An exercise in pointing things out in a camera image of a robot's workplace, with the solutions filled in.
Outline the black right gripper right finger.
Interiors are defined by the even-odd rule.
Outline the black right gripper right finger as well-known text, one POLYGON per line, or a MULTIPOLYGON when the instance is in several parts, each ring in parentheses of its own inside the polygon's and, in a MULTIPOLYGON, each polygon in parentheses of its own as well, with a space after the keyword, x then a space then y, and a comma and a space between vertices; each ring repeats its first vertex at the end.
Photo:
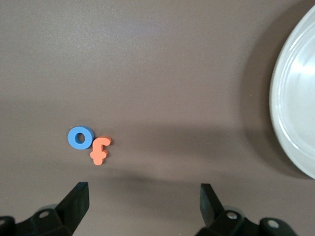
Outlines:
POLYGON ((212 186, 200 185, 200 212, 205 223, 198 236, 295 236, 296 232, 284 221, 262 218, 255 224, 240 212, 224 209, 212 186))

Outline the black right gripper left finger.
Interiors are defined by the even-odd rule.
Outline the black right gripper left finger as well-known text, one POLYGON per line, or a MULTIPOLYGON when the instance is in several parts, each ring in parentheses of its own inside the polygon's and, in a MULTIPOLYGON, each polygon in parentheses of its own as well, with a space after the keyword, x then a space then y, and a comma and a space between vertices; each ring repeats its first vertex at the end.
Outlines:
POLYGON ((45 207, 16 223, 12 216, 0 217, 2 236, 71 236, 89 209, 89 185, 79 182, 54 207, 45 207))

